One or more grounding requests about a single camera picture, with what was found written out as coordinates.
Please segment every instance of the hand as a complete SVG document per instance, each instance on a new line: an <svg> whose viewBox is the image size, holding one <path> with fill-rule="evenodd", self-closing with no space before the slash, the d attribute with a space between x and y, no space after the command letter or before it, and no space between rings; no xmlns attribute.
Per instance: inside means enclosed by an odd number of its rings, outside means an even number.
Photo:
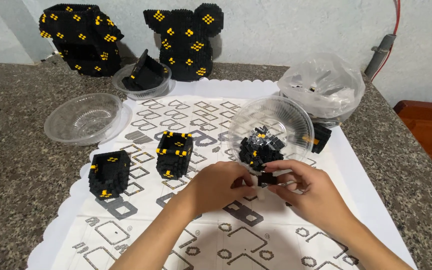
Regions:
<svg viewBox="0 0 432 270"><path fill-rule="evenodd" d="M252 185L251 176L243 166L234 161L219 161L202 169L171 200L184 201L196 216L219 210L244 196L255 196Z"/></svg>
<svg viewBox="0 0 432 270"><path fill-rule="evenodd" d="M270 185L268 189L296 207L302 218L335 237L345 234L348 224L358 223L325 171L296 160L268 162L265 171L287 169L292 172L279 175L278 183L294 183L286 187ZM303 190L303 194L292 192L296 189Z"/></svg>

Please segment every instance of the bear-shaped brick model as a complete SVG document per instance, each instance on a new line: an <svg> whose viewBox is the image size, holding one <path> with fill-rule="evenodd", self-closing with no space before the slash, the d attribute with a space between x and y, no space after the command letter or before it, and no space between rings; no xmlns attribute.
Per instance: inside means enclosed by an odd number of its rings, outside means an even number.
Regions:
<svg viewBox="0 0 432 270"><path fill-rule="evenodd" d="M110 77L121 68L116 41L124 35L97 5L57 4L39 17L43 38L81 75Z"/></svg>
<svg viewBox="0 0 432 270"><path fill-rule="evenodd" d="M195 81L213 69L213 48L209 38L223 29L223 11L216 4L187 9L145 10L146 24L161 34L159 61L171 68L172 78Z"/></svg>

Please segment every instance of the empty plastic bowl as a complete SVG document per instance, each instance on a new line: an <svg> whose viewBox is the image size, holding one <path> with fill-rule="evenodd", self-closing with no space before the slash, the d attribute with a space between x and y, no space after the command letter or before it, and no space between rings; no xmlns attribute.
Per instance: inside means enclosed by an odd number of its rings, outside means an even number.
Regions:
<svg viewBox="0 0 432 270"><path fill-rule="evenodd" d="M65 144L95 144L115 132L122 108L123 103L115 95L81 95L57 107L46 118L44 132L50 139Z"/></svg>
<svg viewBox="0 0 432 270"><path fill-rule="evenodd" d="M131 72L133 71L133 67L135 66L134 64L127 65L122 69L118 70L116 74L114 74L113 76L112 79L113 85L119 91L124 92L130 99L137 100L137 101L152 99L162 95L165 92L170 92L171 90L173 90L175 86L175 82L171 80L171 69L165 64L161 64L161 65L166 68L167 72L164 73L163 82L158 87L142 90L142 91L130 91L126 89L126 87L124 86L121 80L123 80L124 77L128 77L131 75Z"/></svg>
<svg viewBox="0 0 432 270"><path fill-rule="evenodd" d="M255 127L263 126L285 144L280 151L285 160L302 161L313 149L313 123L298 104L280 96L267 96L249 101L231 118L228 142L233 156L250 172L253 170L248 164L241 162L239 157L241 141L249 137Z"/></svg>

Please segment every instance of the pipe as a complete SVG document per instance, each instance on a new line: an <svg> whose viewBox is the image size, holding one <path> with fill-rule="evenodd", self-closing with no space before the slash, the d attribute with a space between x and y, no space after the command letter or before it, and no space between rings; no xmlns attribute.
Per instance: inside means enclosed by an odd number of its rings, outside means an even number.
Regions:
<svg viewBox="0 0 432 270"><path fill-rule="evenodd" d="M391 48L391 46L393 46L395 39L395 34L387 34L381 40L381 44L379 44L379 47L374 46L371 48L371 51L374 51L374 54L368 64L368 67L364 71L364 74L366 74L366 76L372 78L376 74L379 67L381 66L381 63L385 60L389 49Z"/></svg>

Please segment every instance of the clear plastic bag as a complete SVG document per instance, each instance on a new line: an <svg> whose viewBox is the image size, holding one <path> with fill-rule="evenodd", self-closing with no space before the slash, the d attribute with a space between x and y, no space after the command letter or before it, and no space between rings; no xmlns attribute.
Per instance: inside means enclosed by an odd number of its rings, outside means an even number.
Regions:
<svg viewBox="0 0 432 270"><path fill-rule="evenodd" d="M295 101L315 123L339 126L364 95L359 69L334 53L312 53L291 66L277 83L280 95Z"/></svg>

